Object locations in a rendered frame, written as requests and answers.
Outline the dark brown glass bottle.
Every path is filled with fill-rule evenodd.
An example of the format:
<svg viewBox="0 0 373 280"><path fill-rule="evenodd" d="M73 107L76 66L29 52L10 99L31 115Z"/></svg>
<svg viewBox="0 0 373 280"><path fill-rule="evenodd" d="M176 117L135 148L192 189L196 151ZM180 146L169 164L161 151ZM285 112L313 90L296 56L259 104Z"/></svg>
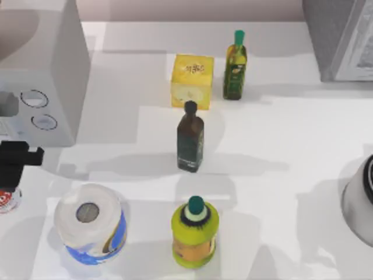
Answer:
<svg viewBox="0 0 373 280"><path fill-rule="evenodd" d="M198 171L203 159L205 123L196 115L197 110L194 101L187 101L177 127L177 166L191 173Z"/></svg>

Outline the yellow box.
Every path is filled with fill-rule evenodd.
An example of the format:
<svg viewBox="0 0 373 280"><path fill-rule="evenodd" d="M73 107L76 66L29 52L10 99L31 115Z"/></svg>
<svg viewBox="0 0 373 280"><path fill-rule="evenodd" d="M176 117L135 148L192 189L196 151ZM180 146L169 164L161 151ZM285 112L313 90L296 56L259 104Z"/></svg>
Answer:
<svg viewBox="0 0 373 280"><path fill-rule="evenodd" d="M171 105L183 108L192 100L200 110L208 110L212 94L214 58L177 54L171 75Z"/></svg>

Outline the olive oil bottle green cap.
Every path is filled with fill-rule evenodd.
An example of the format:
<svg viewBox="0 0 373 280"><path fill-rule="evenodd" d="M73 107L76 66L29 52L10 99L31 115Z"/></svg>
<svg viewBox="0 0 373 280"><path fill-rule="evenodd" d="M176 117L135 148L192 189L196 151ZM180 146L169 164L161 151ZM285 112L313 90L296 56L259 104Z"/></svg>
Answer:
<svg viewBox="0 0 373 280"><path fill-rule="evenodd" d="M224 71L223 98L226 100L240 100L247 68L247 50L244 46L245 32L236 30L234 43L226 52L226 67Z"/></svg>

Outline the lime green squat bottle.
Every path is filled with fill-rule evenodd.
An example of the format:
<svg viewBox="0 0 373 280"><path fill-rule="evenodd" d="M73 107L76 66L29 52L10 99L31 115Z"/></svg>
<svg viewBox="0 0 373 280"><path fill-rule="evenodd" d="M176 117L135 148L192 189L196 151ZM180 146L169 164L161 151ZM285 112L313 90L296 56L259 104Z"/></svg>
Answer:
<svg viewBox="0 0 373 280"><path fill-rule="evenodd" d="M191 196L171 218L172 251L176 262L190 269L207 264L216 250L219 214L202 197Z"/></svg>

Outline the white paper towel roll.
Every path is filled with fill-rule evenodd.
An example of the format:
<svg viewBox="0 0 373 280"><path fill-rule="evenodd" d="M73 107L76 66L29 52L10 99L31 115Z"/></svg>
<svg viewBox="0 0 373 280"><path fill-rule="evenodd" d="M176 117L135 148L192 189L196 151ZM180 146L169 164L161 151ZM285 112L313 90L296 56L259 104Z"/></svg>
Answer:
<svg viewBox="0 0 373 280"><path fill-rule="evenodd" d="M84 265L114 258L126 242L121 198L99 184L83 184L65 194L56 205L54 226L68 253Z"/></svg>

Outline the round microwave knob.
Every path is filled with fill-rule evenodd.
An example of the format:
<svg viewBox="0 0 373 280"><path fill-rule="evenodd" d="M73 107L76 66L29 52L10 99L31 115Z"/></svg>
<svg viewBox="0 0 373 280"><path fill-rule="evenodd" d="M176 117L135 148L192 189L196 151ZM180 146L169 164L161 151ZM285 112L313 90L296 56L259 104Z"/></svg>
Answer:
<svg viewBox="0 0 373 280"><path fill-rule="evenodd" d="M57 120L49 114L33 116L31 118L31 123L36 128L44 131L52 131L58 126Z"/></svg>
<svg viewBox="0 0 373 280"><path fill-rule="evenodd" d="M49 103L48 97L43 92L35 89L21 92L20 99L25 105L37 109L43 108Z"/></svg>

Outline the pale microwave oven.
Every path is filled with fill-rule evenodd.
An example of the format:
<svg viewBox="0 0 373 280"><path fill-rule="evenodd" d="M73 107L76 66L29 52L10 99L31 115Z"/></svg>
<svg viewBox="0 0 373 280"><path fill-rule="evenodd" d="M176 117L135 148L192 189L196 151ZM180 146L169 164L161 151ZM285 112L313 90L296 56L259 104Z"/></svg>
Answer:
<svg viewBox="0 0 373 280"><path fill-rule="evenodd" d="M30 146L74 145L90 74L90 55L76 0L0 0L0 136ZM31 108L21 92L49 99ZM49 114L58 126L36 128L33 116Z"/></svg>

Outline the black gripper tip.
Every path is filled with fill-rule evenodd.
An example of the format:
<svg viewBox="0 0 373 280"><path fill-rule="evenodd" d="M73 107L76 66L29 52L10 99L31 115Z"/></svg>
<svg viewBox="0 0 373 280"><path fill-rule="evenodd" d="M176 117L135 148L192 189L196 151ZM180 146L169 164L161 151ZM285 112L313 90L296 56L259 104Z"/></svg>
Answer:
<svg viewBox="0 0 373 280"><path fill-rule="evenodd" d="M20 183L25 166L41 166L44 149L29 151L25 141L0 142L0 190L13 193Z"/></svg>

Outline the red and white can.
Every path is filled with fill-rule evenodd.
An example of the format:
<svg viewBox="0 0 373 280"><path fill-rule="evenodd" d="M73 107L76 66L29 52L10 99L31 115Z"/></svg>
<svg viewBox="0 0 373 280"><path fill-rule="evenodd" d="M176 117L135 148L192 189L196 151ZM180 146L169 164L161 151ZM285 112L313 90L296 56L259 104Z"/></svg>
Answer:
<svg viewBox="0 0 373 280"><path fill-rule="evenodd" d="M14 192L0 190L0 214L5 214L17 208L22 200L22 191L18 187Z"/></svg>

